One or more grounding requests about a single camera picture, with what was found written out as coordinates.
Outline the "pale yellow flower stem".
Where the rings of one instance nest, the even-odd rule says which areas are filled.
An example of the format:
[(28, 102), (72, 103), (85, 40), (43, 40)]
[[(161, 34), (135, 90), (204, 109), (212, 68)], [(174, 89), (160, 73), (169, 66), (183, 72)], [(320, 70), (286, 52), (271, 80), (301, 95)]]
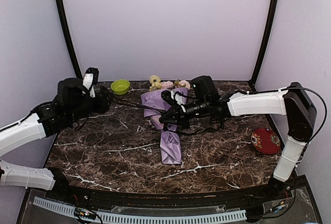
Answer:
[(161, 79), (159, 76), (156, 75), (150, 76), (149, 82), (151, 84), (149, 87), (149, 91), (156, 91), (162, 88)]

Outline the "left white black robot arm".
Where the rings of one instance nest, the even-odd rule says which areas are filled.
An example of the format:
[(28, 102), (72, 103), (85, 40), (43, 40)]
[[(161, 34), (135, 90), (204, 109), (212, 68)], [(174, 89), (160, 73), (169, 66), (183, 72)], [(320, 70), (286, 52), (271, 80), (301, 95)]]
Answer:
[[(113, 94), (101, 87), (94, 91), (92, 74), (85, 79), (68, 78), (60, 81), (57, 95), (50, 102), (34, 107), (23, 119), (1, 128), (1, 155), (30, 142), (51, 137), (87, 119), (92, 113), (103, 114), (110, 108)], [(62, 201), (73, 197), (73, 190), (54, 170), (19, 166), (1, 160), (1, 186), (18, 186), (52, 190)]]

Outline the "pink rose stem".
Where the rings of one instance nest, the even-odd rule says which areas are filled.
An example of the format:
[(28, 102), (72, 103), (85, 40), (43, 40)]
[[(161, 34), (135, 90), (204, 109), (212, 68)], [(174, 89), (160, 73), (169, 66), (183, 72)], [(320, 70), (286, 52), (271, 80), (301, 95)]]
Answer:
[(174, 83), (172, 81), (163, 81), (160, 84), (161, 89), (172, 89), (174, 87)]

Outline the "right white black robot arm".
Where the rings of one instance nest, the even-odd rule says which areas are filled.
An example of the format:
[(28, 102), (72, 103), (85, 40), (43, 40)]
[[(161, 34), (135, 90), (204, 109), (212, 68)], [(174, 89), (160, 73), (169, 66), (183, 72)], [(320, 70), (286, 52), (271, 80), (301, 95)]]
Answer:
[(284, 191), (283, 183), (289, 179), (307, 146), (317, 135), (314, 130), (317, 109), (307, 94), (310, 89), (293, 82), (280, 89), (231, 92), (220, 96), (210, 76), (197, 77), (191, 83), (196, 97), (193, 102), (183, 104), (176, 93), (161, 93), (161, 98), (171, 106), (161, 115), (161, 123), (187, 128), (190, 119), (206, 116), (216, 119), (255, 114), (287, 117), (288, 138), (273, 172), (274, 181), (264, 188), (267, 199), (277, 199)]

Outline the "pink purple wrapping paper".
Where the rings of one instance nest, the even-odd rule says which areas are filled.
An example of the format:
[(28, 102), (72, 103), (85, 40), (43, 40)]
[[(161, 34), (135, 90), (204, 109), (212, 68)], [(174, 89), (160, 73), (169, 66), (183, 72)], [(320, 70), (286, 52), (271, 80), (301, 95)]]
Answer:
[(161, 98), (165, 90), (147, 92), (141, 95), (141, 103), (152, 109), (144, 110), (144, 117), (152, 121), (154, 127), (160, 131), (161, 161), (164, 165), (179, 165), (182, 163), (182, 148), (180, 137), (176, 133), (177, 125), (163, 124), (159, 121), (161, 114), (157, 111), (169, 110), (170, 105)]

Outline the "pink carnation stem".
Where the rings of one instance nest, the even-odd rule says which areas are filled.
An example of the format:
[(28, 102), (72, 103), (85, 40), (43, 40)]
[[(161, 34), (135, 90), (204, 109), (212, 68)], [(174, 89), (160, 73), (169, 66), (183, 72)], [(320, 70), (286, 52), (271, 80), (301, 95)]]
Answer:
[(174, 87), (175, 88), (184, 87), (187, 89), (191, 89), (190, 83), (186, 80), (176, 80), (174, 82)]

